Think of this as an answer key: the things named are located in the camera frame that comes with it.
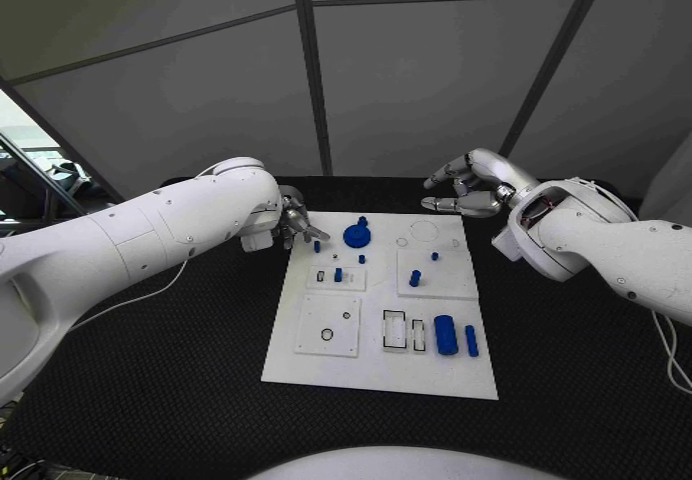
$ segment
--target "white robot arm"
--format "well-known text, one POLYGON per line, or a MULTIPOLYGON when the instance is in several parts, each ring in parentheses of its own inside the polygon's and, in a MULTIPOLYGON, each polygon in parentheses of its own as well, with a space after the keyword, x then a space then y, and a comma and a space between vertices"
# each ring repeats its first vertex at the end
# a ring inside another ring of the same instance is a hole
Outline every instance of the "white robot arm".
POLYGON ((454 179, 458 198, 420 204, 472 217, 510 208, 493 245, 563 282, 591 264, 612 290, 644 307, 692 325, 692 230, 661 220, 638 222, 605 190, 580 179, 539 183, 507 160, 475 149, 425 181, 454 179), (487 185, 490 190, 474 191, 487 185))
POLYGON ((234 158, 213 175, 115 207, 0 239, 0 405, 33 379, 89 308, 232 237, 245 251, 294 233, 328 240, 308 222, 299 192, 262 163, 234 158))

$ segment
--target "textured mat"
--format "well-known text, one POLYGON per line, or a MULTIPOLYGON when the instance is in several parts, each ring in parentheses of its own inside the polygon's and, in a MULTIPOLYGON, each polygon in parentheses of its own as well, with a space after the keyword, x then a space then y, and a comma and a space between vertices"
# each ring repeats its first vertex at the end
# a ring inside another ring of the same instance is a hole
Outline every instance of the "textured mat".
MULTIPOLYGON (((289 183, 314 210, 419 213, 428 195, 413 179, 289 183)), ((498 402, 260 383, 288 253, 230 241, 66 338, 1 442, 129 479, 242 478, 361 445, 461 450, 572 479, 692 478, 692 398, 667 382, 648 313, 592 270, 559 284, 510 263, 490 246, 501 223, 465 220, 498 402)))

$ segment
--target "black table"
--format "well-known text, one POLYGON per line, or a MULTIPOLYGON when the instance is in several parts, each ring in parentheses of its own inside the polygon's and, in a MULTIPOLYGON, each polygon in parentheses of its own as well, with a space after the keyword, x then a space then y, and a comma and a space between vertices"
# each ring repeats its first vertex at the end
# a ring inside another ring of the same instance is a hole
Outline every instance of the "black table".
MULTIPOLYGON (((425 213, 416 179, 279 180, 312 210, 425 213)), ((573 479, 692 478, 692 398, 668 384, 648 313, 595 271, 559 284, 508 262, 490 245, 504 218, 465 220, 500 401, 260 383, 288 253, 245 254, 232 240, 164 294, 67 336, 1 442, 129 479, 242 478, 361 445, 461 450, 573 479)), ((679 340, 689 366, 681 326, 679 340)))

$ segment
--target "blue object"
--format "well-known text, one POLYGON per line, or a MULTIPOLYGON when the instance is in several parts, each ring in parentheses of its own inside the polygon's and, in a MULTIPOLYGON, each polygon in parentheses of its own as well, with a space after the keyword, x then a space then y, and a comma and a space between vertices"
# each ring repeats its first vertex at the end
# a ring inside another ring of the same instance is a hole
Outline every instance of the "blue object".
POLYGON ((478 344, 475 343, 475 330, 472 325, 467 325, 464 328, 465 331, 465 344, 468 345, 468 356, 478 356, 478 344))
POLYGON ((360 217, 357 224, 343 231, 343 241, 350 248, 363 248, 370 243, 370 230, 364 217, 360 217))
POLYGON ((416 287, 419 282, 420 282, 420 272, 418 270, 413 270, 410 272, 410 280, 407 281, 407 284, 412 287, 416 287))
POLYGON ((435 317, 436 351, 439 355, 458 353, 457 332, 454 331, 454 320, 448 315, 435 317))

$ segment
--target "robotic hand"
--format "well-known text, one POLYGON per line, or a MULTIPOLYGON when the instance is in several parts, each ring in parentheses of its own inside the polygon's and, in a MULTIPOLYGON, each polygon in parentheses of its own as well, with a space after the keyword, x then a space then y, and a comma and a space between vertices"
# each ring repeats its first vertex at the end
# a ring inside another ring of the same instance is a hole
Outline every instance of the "robotic hand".
POLYGON ((458 198, 422 199, 429 210, 490 217, 507 205, 493 245, 563 282, 591 264, 619 296, 692 325, 692 230, 640 222, 622 201, 578 178, 539 183, 495 153, 475 149, 425 180, 454 179, 458 198))
POLYGON ((46 363, 76 320, 113 293, 240 237, 250 252, 281 235, 328 240, 302 195, 253 158, 100 212, 0 239, 0 405, 46 363))

